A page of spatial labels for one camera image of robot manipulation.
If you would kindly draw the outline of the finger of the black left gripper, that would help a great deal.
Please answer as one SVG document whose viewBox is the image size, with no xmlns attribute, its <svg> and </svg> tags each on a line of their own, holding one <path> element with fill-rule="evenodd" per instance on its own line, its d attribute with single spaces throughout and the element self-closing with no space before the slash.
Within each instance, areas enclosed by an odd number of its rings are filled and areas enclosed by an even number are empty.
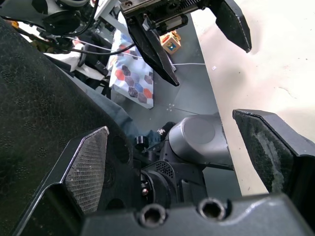
<svg viewBox="0 0 315 236">
<path fill-rule="evenodd" d="M 251 32 L 237 3 L 234 0 L 210 0 L 209 8 L 225 37 L 249 53 L 252 49 Z"/>
<path fill-rule="evenodd" d="M 140 52 L 143 60 L 162 79 L 177 87 L 179 82 L 172 69 L 166 51 L 160 44 L 158 35 L 147 16 L 132 16 L 127 19 L 127 27 L 135 46 Z"/>
</svg>

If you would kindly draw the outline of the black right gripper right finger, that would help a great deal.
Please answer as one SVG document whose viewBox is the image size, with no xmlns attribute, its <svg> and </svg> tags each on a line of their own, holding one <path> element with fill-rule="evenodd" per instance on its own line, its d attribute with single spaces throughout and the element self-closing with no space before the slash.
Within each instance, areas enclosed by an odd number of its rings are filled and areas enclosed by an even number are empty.
<svg viewBox="0 0 315 236">
<path fill-rule="evenodd" d="M 274 113 L 236 109 L 232 116 L 268 192 L 285 193 L 315 223 L 315 143 Z"/>
</svg>

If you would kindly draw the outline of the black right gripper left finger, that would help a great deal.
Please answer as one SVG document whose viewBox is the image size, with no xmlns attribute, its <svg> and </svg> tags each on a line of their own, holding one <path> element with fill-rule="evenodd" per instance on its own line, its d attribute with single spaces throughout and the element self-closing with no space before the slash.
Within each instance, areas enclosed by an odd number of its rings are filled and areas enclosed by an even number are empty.
<svg viewBox="0 0 315 236">
<path fill-rule="evenodd" d="M 103 126 L 68 142 L 12 236 L 79 235 L 85 215 L 98 208 L 108 135 L 108 128 Z"/>
</svg>

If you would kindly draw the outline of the wooden toy cube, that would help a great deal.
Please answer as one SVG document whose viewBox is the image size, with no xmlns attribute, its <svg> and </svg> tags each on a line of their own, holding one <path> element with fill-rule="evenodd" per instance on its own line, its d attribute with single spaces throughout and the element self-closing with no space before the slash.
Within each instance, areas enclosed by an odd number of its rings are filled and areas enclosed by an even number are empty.
<svg viewBox="0 0 315 236">
<path fill-rule="evenodd" d="M 160 36 L 159 39 L 163 49 L 170 55 L 181 48 L 181 37 L 175 30 Z"/>
</svg>

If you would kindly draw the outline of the hexagon patterned box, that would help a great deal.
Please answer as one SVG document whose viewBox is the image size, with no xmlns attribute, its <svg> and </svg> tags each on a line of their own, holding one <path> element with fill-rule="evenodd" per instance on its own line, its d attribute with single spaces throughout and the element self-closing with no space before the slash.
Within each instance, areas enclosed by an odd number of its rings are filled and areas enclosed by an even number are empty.
<svg viewBox="0 0 315 236">
<path fill-rule="evenodd" d="M 154 107 L 153 69 L 133 46 L 109 57 L 109 87 L 146 109 Z"/>
</svg>

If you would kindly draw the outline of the silver robot waist joint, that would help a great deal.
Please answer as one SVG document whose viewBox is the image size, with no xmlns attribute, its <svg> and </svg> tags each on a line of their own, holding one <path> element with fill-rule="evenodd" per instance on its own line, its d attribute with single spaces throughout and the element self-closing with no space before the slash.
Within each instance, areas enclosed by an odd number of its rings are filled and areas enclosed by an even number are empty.
<svg viewBox="0 0 315 236">
<path fill-rule="evenodd" d="M 168 133 L 171 149 L 181 159 L 199 165 L 232 167 L 233 162 L 219 115 L 193 115 Z"/>
</svg>

